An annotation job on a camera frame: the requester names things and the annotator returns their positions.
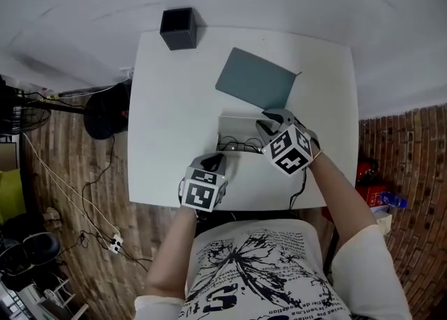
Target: blue bottle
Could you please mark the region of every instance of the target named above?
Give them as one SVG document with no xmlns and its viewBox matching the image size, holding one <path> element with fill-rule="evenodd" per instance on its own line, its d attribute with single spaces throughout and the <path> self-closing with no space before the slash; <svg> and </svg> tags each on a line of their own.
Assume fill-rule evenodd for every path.
<svg viewBox="0 0 447 320">
<path fill-rule="evenodd" d="M 401 196 L 388 191 L 380 193 L 380 201 L 396 208 L 406 208 L 407 201 Z"/>
</svg>

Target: graphic print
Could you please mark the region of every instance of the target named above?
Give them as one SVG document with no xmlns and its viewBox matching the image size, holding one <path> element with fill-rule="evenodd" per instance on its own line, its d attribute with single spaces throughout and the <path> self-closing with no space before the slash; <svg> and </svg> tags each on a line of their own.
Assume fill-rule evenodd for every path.
<svg viewBox="0 0 447 320">
<path fill-rule="evenodd" d="M 208 210 L 211 205 L 214 189 L 190 182 L 185 203 Z"/>
<path fill-rule="evenodd" d="M 193 175 L 191 176 L 192 180 L 197 180 L 201 182 L 206 182 L 209 184 L 216 184 L 217 175 L 214 173 L 208 173 L 202 170 L 194 170 Z"/>
<path fill-rule="evenodd" d="M 296 170 L 302 168 L 306 162 L 307 160 L 297 149 L 291 149 L 275 163 L 289 175 L 292 175 Z"/>
<path fill-rule="evenodd" d="M 196 254 L 200 268 L 179 319 L 203 319 L 221 311 L 230 319 L 238 306 L 250 313 L 261 309 L 260 316 L 244 317 L 249 320 L 318 320 L 347 311 L 328 281 L 303 262 L 301 233 L 258 229 L 245 235 L 237 244 L 215 240 Z M 311 303 L 295 297 L 289 289 L 296 289 L 296 282 L 315 288 L 318 298 Z M 256 299 L 261 300 L 259 309 Z"/>
<path fill-rule="evenodd" d="M 270 150 L 272 151 L 272 159 L 280 155 L 287 147 L 292 145 L 292 140 L 288 131 L 285 131 L 275 141 L 270 144 Z"/>
</svg>

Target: black object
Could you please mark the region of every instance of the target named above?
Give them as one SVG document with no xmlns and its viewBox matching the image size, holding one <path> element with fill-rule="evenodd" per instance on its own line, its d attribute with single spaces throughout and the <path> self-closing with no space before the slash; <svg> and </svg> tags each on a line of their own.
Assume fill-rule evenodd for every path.
<svg viewBox="0 0 447 320">
<path fill-rule="evenodd" d="M 0 272 L 9 276 L 21 275 L 34 266 L 51 262 L 61 250 L 59 240 L 50 232 L 30 235 L 22 243 L 4 238 L 0 247 Z"/>
<path fill-rule="evenodd" d="M 340 239 L 340 236 L 337 232 L 337 229 L 335 229 L 334 233 L 332 234 L 332 238 L 330 239 L 328 253 L 326 254 L 326 260 L 324 261 L 324 265 L 323 265 L 324 275 L 329 274 L 330 265 L 332 264 L 332 260 L 334 259 L 335 250 L 337 249 L 337 243 L 338 243 L 339 239 Z"/>
<path fill-rule="evenodd" d="M 92 138 L 105 140 L 127 130 L 131 89 L 131 81 L 127 80 L 91 96 L 85 106 L 84 127 Z"/>
<path fill-rule="evenodd" d="M 222 140 L 225 140 L 226 138 L 230 138 L 233 141 L 223 143 Z M 249 144 L 249 141 L 251 141 L 251 140 L 256 140 L 259 143 L 259 145 Z M 249 138 L 249 139 L 245 140 L 244 143 L 240 143 L 239 141 L 236 140 L 236 138 L 234 138 L 232 136 L 224 136 L 223 138 L 220 138 L 220 136 L 219 136 L 219 142 L 217 144 L 217 146 L 219 146 L 219 147 L 217 147 L 216 151 L 225 151 L 229 145 L 235 145 L 235 147 L 233 147 L 234 151 L 240 151 L 239 146 L 241 145 L 241 146 L 243 146 L 242 151 L 244 151 L 244 152 L 254 152 L 255 154 L 262 154 L 260 149 L 263 147 L 263 143 L 258 138 Z"/>
<path fill-rule="evenodd" d="M 197 46 L 197 24 L 192 8 L 165 10 L 160 34 L 170 50 L 194 49 Z"/>
<path fill-rule="evenodd" d="M 301 190 L 299 190 L 296 194 L 293 194 L 291 196 L 290 201 L 288 202 L 288 210 L 291 211 L 293 205 L 295 204 L 296 199 L 298 198 L 298 196 L 300 196 L 306 188 L 306 180 L 307 180 L 307 172 L 306 169 L 304 169 L 303 171 L 303 175 L 302 175 L 302 184 L 301 184 Z"/>
<path fill-rule="evenodd" d="M 85 114 L 85 110 L 17 96 L 10 87 L 0 87 L 0 135 L 17 135 L 44 125 L 51 110 Z"/>
<path fill-rule="evenodd" d="M 84 209 L 85 216 L 87 217 L 87 219 L 90 221 L 90 223 L 91 223 L 91 224 L 92 224 L 98 231 L 100 231 L 100 228 L 97 227 L 97 226 L 95 226 L 93 219 L 90 218 L 89 213 L 88 213 L 87 209 L 85 208 L 84 191 L 85 191 L 85 188 L 86 188 L 86 187 L 91 186 L 91 185 L 97 183 L 97 182 L 100 180 L 101 176 L 102 176 L 102 175 L 103 175 L 103 174 L 104 174 L 110 167 L 112 167 L 112 162 L 113 162 L 113 150 L 114 150 L 114 149 L 115 149 L 115 135 L 113 135 L 113 144 L 112 144 L 112 148 L 110 149 L 110 160 L 109 160 L 109 165 L 108 165 L 106 168 L 104 168 L 104 169 L 99 173 L 99 176 L 98 176 L 93 182 L 87 182 L 87 183 L 83 186 L 82 191 L 81 191 L 82 208 Z"/>
<path fill-rule="evenodd" d="M 60 104 L 63 104 L 63 105 L 70 106 L 72 108 L 82 108 L 82 109 L 85 109 L 85 106 L 83 106 L 83 105 L 73 105 L 73 104 L 66 103 L 65 101 L 62 101 L 60 99 L 47 98 L 46 96 L 43 96 L 41 93 L 38 93 L 38 92 L 23 94 L 23 96 L 29 96 L 29 95 L 39 95 L 43 100 L 48 100 L 48 101 L 51 101 L 51 102 L 60 103 Z"/>
<path fill-rule="evenodd" d="M 31 234 L 45 232 L 45 220 L 39 212 L 27 212 L 8 219 L 1 225 L 4 238 L 14 239 L 22 243 Z"/>
<path fill-rule="evenodd" d="M 59 282 L 54 283 L 53 277 L 51 276 L 51 274 L 59 273 L 59 266 L 53 260 L 41 266 L 32 267 L 19 275 L 10 276 L 3 274 L 1 276 L 1 282 L 6 288 L 13 291 L 21 291 L 23 288 L 35 283 L 43 292 L 45 289 L 54 289 L 59 285 Z"/>
<path fill-rule="evenodd" d="M 264 110 L 284 109 L 296 77 L 271 61 L 233 48 L 216 89 Z"/>
<path fill-rule="evenodd" d="M 209 159 L 202 160 L 200 164 L 203 166 L 205 171 L 216 172 L 219 168 L 219 164 L 221 163 L 224 154 L 215 154 Z"/>
<path fill-rule="evenodd" d="M 51 110 L 58 110 L 84 115 L 87 133 L 97 140 L 105 140 L 127 130 L 130 99 L 131 80 L 93 94 L 85 108 L 53 103 L 58 100 L 38 101 L 18 96 L 13 88 L 0 85 L 0 135 L 37 129 L 48 121 Z"/>
</svg>

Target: white table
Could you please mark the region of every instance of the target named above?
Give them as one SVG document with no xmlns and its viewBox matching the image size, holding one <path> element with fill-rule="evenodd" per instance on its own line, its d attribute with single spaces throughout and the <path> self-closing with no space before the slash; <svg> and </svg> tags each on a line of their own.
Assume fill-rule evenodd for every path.
<svg viewBox="0 0 447 320">
<path fill-rule="evenodd" d="M 128 143 L 131 201 L 178 207 L 177 186 L 186 167 L 194 157 L 215 152 L 219 116 L 260 115 L 262 110 L 256 106 L 215 89 L 234 47 L 294 73 L 302 71 L 286 107 L 317 133 L 325 153 L 354 183 L 358 107 L 349 48 L 295 34 L 208 27 L 198 30 L 195 50 L 172 52 L 154 31 L 141 36 L 133 76 Z M 220 209 L 288 208 L 291 193 L 301 187 L 300 181 L 291 186 L 291 179 L 266 163 L 262 155 L 226 154 L 230 165 L 236 160 L 239 166 Z M 262 182 L 266 175 L 272 179 Z M 251 180 L 256 176 L 254 188 Z M 324 205 L 308 172 L 305 192 L 294 208 Z"/>
</svg>

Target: yellow cushion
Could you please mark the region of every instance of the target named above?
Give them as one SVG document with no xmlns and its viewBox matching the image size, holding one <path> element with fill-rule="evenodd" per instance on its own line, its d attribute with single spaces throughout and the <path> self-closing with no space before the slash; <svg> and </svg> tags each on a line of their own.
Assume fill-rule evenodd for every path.
<svg viewBox="0 0 447 320">
<path fill-rule="evenodd" d="M 0 171 L 0 223 L 26 211 L 20 169 Z"/>
</svg>

